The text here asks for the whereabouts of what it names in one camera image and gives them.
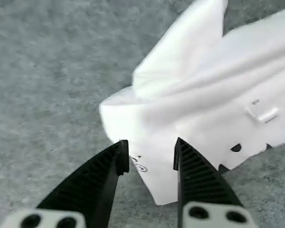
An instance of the small label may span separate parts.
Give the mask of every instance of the small label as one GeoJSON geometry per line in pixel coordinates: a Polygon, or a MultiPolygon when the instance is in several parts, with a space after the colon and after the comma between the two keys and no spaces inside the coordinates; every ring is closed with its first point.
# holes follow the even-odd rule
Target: small label
{"type": "Polygon", "coordinates": [[[259,99],[251,102],[246,110],[258,122],[265,124],[276,119],[279,114],[278,107],[267,102],[262,102],[259,99]]]}

